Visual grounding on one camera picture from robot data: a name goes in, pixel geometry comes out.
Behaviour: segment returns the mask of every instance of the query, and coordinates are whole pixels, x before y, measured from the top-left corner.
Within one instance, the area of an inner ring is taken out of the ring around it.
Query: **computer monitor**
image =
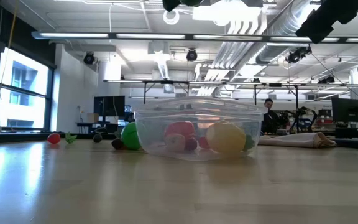
[[[324,116],[325,118],[326,117],[330,118],[332,117],[331,110],[326,110],[326,109],[318,110],[318,116],[319,117]]]
[[[100,116],[125,116],[125,96],[97,96],[93,112]]]
[[[333,98],[331,101],[334,121],[358,122],[358,100]]]

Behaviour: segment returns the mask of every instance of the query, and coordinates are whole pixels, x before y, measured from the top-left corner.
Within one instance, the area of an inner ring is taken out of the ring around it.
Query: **red ball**
[[[58,144],[60,142],[60,135],[57,133],[50,134],[48,136],[48,142],[50,144]]]
[[[202,147],[203,149],[209,149],[209,144],[208,141],[206,140],[206,137],[203,136],[201,138],[198,139],[198,144],[200,145],[200,147]]]

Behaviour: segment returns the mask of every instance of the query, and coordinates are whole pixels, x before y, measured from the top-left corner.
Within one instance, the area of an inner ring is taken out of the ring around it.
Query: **plastic lid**
[[[135,112],[137,119],[191,114],[250,118],[267,113],[267,108],[212,97],[191,96],[149,103]]]

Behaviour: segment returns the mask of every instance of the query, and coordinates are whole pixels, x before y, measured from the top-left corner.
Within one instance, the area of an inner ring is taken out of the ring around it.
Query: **window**
[[[0,82],[3,84],[46,95],[48,73],[47,66],[14,50],[9,50],[8,53],[5,49],[5,52],[1,54]]]
[[[49,73],[47,66],[5,49],[0,63],[0,127],[48,128],[45,107],[50,102]]]
[[[1,89],[0,127],[43,128],[45,98]]]

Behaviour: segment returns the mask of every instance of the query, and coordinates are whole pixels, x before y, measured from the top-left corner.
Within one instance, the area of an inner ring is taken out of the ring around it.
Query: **yellow ball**
[[[222,154],[235,154],[244,150],[247,135],[236,125],[225,121],[211,125],[206,140],[212,150]]]

